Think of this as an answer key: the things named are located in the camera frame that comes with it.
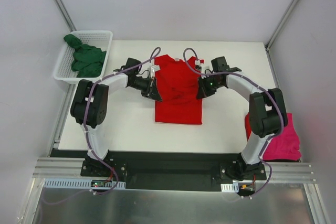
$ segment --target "white plastic basket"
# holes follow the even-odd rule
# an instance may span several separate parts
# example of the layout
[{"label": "white plastic basket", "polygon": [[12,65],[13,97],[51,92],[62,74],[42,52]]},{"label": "white plastic basket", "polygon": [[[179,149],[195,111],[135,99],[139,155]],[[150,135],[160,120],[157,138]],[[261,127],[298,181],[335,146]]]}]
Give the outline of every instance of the white plastic basket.
[{"label": "white plastic basket", "polygon": [[66,81],[69,84],[77,84],[80,80],[86,79],[90,81],[97,81],[104,76],[107,60],[111,49],[113,33],[103,30],[88,30],[88,31],[73,31],[71,34],[79,38],[84,44],[101,48],[102,51],[106,51],[105,61],[101,74],[94,78],[77,78],[78,72],[71,70],[71,64],[73,62],[73,48],[69,47],[64,41],[62,50],[58,56],[58,60],[54,69],[54,78],[56,80]]}]

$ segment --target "white table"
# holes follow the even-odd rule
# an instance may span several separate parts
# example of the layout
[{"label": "white table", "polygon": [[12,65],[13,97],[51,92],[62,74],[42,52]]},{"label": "white table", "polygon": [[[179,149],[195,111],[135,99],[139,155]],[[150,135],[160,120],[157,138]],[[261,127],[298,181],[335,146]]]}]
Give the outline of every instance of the white table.
[{"label": "white table", "polygon": [[[264,44],[259,42],[114,41],[105,75],[124,65],[128,57],[144,61],[160,46],[161,55],[183,58],[186,47],[196,50],[209,65],[225,56],[231,67],[242,71],[265,88],[275,87]],[[233,90],[221,88],[203,100],[202,125],[163,124],[154,121],[154,101],[140,91],[126,88],[111,96],[103,122],[111,151],[239,153],[246,145],[244,117],[248,102]],[[68,113],[60,150],[87,150],[83,131]]]}]

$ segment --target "dark green fabric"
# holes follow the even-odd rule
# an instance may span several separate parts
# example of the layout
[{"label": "dark green fabric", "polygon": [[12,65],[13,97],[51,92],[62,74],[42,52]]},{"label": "dark green fabric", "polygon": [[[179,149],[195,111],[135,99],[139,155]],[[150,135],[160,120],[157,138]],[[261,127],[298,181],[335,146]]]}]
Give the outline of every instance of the dark green fabric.
[{"label": "dark green fabric", "polygon": [[106,51],[100,48],[83,44],[79,38],[72,34],[64,37],[65,42],[75,49],[73,53],[72,71],[79,71],[77,77],[97,77],[101,74],[105,61]]}]

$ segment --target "gray wall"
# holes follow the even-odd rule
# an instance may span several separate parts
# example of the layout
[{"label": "gray wall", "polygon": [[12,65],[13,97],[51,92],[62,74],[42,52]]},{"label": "gray wall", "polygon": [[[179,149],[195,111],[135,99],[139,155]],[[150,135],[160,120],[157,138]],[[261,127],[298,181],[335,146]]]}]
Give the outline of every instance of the gray wall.
[{"label": "gray wall", "polygon": [[16,223],[67,85],[52,71],[68,30],[53,0],[0,0],[0,222]]},{"label": "gray wall", "polygon": [[314,163],[336,223],[336,0],[301,0],[272,46],[271,59],[294,113],[303,159]]},{"label": "gray wall", "polygon": [[78,30],[113,39],[266,43],[291,0],[63,0]]}]

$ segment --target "folded red cloth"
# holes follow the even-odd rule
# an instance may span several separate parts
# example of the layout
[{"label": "folded red cloth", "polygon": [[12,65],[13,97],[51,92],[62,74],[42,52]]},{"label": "folded red cloth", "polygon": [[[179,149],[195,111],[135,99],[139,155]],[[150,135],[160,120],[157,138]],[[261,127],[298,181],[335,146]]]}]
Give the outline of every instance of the folded red cloth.
[{"label": "folded red cloth", "polygon": [[[249,114],[245,117],[245,129],[247,139],[251,135],[251,128],[248,121]],[[289,159],[298,160],[301,157],[300,153],[300,138],[295,132],[293,125],[292,113],[287,113],[288,125],[284,128],[283,133],[280,136],[276,136],[272,139],[267,149],[265,150],[263,159],[275,160],[275,159]]]},{"label": "folded red cloth", "polygon": [[[188,60],[193,68],[195,60],[195,57]],[[202,100],[196,99],[199,75],[191,71],[183,60],[169,55],[156,57],[154,62],[160,66],[155,77],[162,98],[162,102],[155,102],[155,121],[202,124]]]}]

